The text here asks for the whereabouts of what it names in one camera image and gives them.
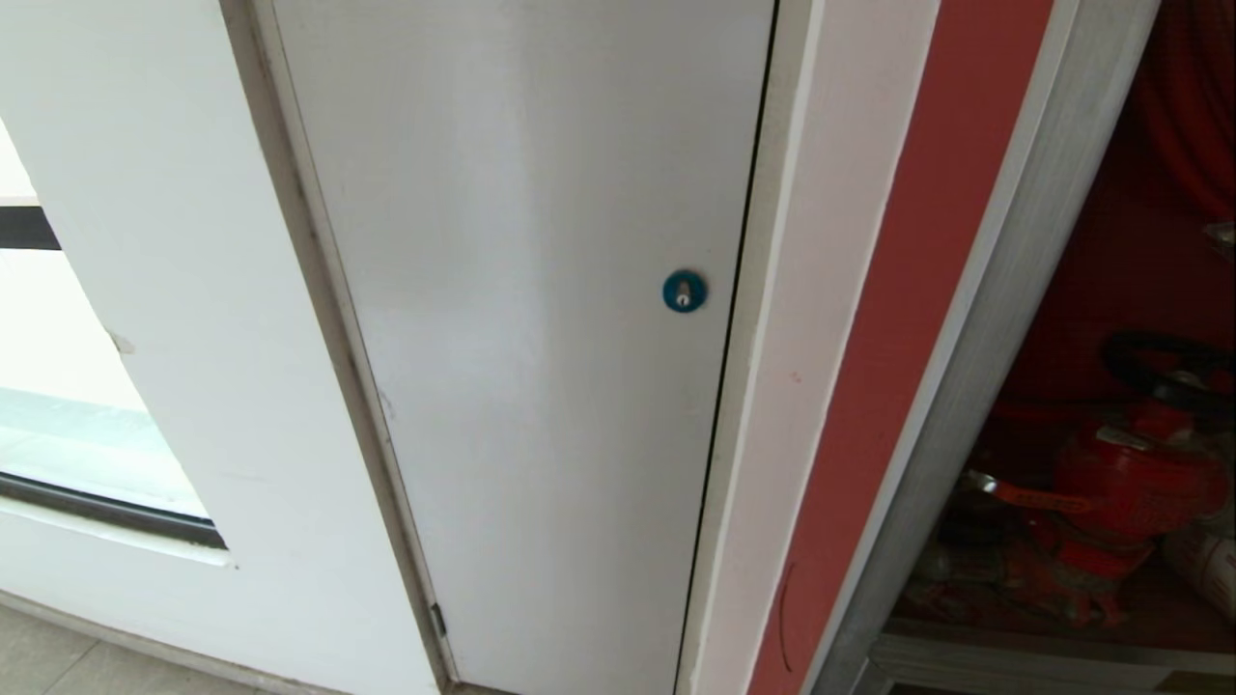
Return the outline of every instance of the red wall stripe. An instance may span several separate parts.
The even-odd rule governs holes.
[[[1051,0],[941,5],[749,695],[802,688],[1004,162],[1051,9]]]

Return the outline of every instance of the door hinge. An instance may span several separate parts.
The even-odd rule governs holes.
[[[438,637],[446,637],[446,618],[442,617],[442,607],[434,603],[429,607],[429,613],[434,616],[434,629],[438,631]]]

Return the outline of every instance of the tile floor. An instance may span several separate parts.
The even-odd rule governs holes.
[[[0,695],[267,695],[0,606]]]

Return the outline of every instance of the glass pane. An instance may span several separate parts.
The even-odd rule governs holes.
[[[61,251],[0,247],[0,472],[206,518]]]

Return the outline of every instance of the white door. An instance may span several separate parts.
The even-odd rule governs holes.
[[[772,0],[276,15],[461,679],[669,695]]]

